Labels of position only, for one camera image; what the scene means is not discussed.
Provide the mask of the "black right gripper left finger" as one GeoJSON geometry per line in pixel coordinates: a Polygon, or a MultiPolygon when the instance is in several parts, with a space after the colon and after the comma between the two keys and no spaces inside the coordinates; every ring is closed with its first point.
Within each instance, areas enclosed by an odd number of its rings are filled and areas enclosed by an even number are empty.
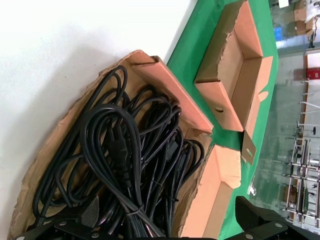
{"type": "Polygon", "coordinates": [[[16,240],[109,240],[110,235],[95,229],[99,217],[99,197],[82,206],[65,207],[53,221],[28,230],[16,240]]]}

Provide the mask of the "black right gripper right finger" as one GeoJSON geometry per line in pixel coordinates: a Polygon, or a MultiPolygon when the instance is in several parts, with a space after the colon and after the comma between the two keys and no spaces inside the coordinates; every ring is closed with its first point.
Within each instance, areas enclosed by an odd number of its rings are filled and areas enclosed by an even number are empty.
{"type": "Polygon", "coordinates": [[[271,209],[254,206],[243,196],[235,199],[235,218],[243,232],[227,240],[318,240],[316,233],[285,220],[271,209]]]}

